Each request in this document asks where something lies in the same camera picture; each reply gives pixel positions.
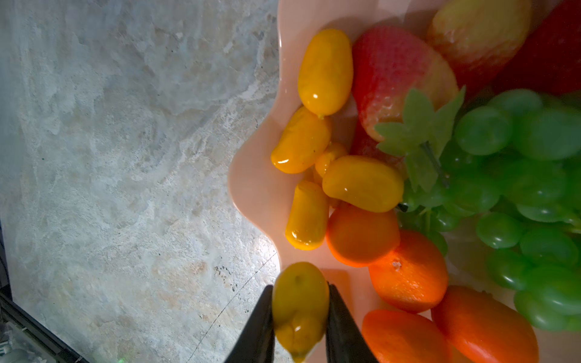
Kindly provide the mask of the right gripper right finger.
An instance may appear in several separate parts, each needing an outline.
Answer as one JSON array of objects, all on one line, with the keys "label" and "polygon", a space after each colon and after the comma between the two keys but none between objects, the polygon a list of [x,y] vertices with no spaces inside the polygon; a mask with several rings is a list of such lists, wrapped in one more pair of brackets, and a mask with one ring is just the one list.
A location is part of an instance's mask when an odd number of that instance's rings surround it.
[{"label": "right gripper right finger", "polygon": [[325,333],[328,363],[378,363],[369,349],[339,290],[329,284],[330,305]]}]

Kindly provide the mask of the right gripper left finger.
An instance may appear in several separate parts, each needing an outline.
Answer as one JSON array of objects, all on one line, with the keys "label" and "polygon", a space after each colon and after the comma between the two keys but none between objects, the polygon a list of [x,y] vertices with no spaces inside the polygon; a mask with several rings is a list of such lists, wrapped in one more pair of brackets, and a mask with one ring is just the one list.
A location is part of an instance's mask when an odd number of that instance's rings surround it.
[{"label": "right gripper left finger", "polygon": [[273,363],[275,333],[272,318],[273,286],[267,285],[225,363]]}]

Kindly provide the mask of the yellow kumquat pair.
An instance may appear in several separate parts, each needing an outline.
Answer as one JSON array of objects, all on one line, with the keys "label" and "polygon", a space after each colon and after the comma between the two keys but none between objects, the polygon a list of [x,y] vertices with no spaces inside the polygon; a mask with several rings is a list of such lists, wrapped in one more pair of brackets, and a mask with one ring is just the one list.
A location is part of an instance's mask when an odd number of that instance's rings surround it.
[{"label": "yellow kumquat pair", "polygon": [[273,325],[293,361],[305,361],[325,335],[329,306],[328,282],[312,263],[294,263],[279,274],[272,292]]},{"label": "yellow kumquat pair", "polygon": [[404,181],[392,166],[348,155],[329,166],[322,189],[330,197],[372,213],[385,213],[403,200]]}]

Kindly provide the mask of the pink scalloped fruit bowl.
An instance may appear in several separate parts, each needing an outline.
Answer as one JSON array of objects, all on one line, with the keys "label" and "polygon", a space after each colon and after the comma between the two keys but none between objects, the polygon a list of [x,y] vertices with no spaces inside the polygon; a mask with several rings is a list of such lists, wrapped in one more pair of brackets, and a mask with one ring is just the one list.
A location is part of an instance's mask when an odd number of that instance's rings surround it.
[{"label": "pink scalloped fruit bowl", "polygon": [[[304,174],[277,170],[270,155],[294,112],[302,105],[297,79],[310,40],[320,30],[344,31],[354,42],[375,24],[390,24],[424,37],[434,14],[447,1],[278,1],[279,84],[275,102],[265,120],[239,149],[228,171],[228,190],[240,213],[253,223],[277,249],[280,266],[307,261],[322,270],[337,286],[358,327],[372,310],[397,310],[375,292],[368,269],[346,266],[336,260],[325,243],[313,251],[295,249],[284,235],[298,182]],[[353,98],[331,116],[333,141],[350,145],[356,128]],[[446,257],[450,282],[493,295],[514,308],[514,291],[496,285],[487,275],[486,259],[493,251],[479,242],[474,220],[449,233]],[[580,362],[580,332],[543,331],[534,328],[540,362]]]}]

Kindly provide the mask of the yellow kumquat cluster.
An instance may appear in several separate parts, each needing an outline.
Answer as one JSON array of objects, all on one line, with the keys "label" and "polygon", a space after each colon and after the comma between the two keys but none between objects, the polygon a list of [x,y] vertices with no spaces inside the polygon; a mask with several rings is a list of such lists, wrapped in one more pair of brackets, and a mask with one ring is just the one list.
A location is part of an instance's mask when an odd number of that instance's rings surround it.
[{"label": "yellow kumquat cluster", "polygon": [[329,166],[338,158],[348,155],[348,151],[344,145],[339,142],[330,142],[323,154],[316,160],[314,164],[314,174],[316,178],[322,179]]},{"label": "yellow kumquat cluster", "polygon": [[332,122],[300,107],[284,128],[279,143],[271,153],[272,164],[287,174],[309,169],[331,141]]},{"label": "yellow kumquat cluster", "polygon": [[329,219],[329,199],[322,187],[301,181],[294,190],[285,237],[298,250],[314,250],[325,240]]}]

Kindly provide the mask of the yellow kumquat cluster top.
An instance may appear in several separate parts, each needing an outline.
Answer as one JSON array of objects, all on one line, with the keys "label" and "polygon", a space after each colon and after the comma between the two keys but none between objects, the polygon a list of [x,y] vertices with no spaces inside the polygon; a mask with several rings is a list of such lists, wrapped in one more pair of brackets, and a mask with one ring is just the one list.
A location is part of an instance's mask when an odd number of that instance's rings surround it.
[{"label": "yellow kumquat cluster top", "polygon": [[309,169],[331,141],[332,122],[300,107],[284,128],[279,143],[271,153],[272,164],[287,174]]}]

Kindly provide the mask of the green grape bunch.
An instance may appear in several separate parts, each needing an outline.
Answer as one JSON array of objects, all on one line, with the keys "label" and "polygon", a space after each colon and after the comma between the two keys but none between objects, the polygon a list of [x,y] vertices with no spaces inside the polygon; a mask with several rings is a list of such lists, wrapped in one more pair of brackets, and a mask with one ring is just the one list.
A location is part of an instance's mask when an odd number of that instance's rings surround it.
[{"label": "green grape bunch", "polygon": [[445,181],[405,189],[400,225],[441,250],[471,234],[489,279],[535,328],[580,330],[580,95],[512,89],[461,113]]}]

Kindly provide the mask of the lone yellow kumquat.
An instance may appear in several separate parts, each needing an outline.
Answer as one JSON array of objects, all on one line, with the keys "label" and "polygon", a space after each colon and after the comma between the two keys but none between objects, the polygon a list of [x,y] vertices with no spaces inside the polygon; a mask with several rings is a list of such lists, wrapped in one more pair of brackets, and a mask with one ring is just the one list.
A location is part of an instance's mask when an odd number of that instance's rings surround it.
[{"label": "lone yellow kumquat", "polygon": [[303,105],[317,116],[331,116],[346,104],[352,84],[350,39],[336,29],[317,33],[307,46],[298,76]]}]

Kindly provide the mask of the strawberry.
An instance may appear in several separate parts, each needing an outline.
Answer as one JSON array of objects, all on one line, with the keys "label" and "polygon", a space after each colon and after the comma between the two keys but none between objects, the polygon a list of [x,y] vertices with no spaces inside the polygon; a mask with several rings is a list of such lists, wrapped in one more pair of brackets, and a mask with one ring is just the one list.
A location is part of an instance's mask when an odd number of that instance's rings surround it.
[{"label": "strawberry", "polygon": [[365,31],[352,47],[353,87],[359,122],[376,142],[378,123],[402,121],[410,89],[422,91],[434,109],[459,92],[455,74],[435,49],[414,34],[392,26]]},{"label": "strawberry", "polygon": [[522,47],[530,30],[528,0],[453,0],[434,15],[427,43],[451,66],[458,86],[476,94]]},{"label": "strawberry", "polygon": [[350,155],[370,157],[379,160],[397,169],[403,168],[403,159],[385,154],[377,148],[378,142],[372,139],[364,130],[361,123],[356,123],[353,141],[350,147]]},{"label": "strawberry", "polygon": [[580,90],[580,0],[555,7],[492,83],[495,93],[511,89],[551,95]]}]

